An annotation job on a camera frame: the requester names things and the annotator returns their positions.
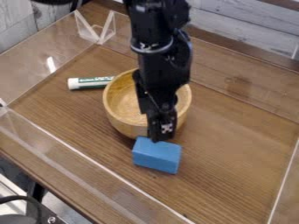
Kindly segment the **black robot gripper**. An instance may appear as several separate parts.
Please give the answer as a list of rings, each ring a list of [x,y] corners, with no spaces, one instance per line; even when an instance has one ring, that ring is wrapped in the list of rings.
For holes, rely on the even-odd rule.
[[[165,52],[137,52],[133,72],[141,114],[147,114],[147,135],[156,143],[172,139],[176,131],[176,92],[189,82],[192,49],[172,47]]]

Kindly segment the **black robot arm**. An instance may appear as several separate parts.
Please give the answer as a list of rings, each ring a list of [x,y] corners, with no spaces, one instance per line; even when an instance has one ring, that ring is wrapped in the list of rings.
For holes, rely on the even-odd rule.
[[[131,49],[137,55],[132,77],[147,136],[165,141],[177,127],[177,90],[191,79],[192,42],[185,0],[124,0],[131,22]]]

